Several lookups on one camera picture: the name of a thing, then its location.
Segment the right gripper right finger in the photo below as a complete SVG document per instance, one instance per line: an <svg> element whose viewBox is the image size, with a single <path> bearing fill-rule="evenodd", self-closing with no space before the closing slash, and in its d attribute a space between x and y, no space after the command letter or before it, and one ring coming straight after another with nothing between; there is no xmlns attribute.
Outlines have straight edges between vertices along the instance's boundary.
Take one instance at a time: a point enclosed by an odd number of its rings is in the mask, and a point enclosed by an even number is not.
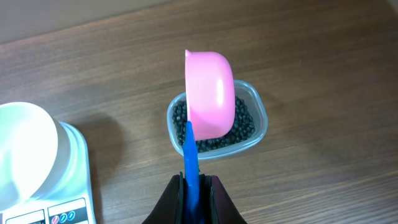
<svg viewBox="0 0 398 224"><path fill-rule="evenodd" d="M247 224L216 175L200 175L200 208L205 224Z"/></svg>

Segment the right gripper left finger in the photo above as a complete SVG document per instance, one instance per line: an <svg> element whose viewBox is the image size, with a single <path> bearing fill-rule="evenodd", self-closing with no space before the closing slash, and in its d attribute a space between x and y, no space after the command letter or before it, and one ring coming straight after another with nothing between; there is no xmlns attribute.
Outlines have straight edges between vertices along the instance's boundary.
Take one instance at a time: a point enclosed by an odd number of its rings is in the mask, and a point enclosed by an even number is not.
<svg viewBox="0 0 398 224"><path fill-rule="evenodd" d="M143 224L183 223L183 176L172 176L160 199Z"/></svg>

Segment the pink scoop with blue handle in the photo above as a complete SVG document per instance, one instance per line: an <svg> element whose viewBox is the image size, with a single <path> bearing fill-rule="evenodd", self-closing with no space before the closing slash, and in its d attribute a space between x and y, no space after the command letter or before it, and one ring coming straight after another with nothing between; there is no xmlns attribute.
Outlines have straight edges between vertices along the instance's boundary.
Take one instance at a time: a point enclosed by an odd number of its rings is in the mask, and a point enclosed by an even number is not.
<svg viewBox="0 0 398 224"><path fill-rule="evenodd" d="M186 137L183 145L186 188L184 220L203 223L198 165L199 140L224 136L234 122L234 79L228 60L217 52L185 51Z"/></svg>

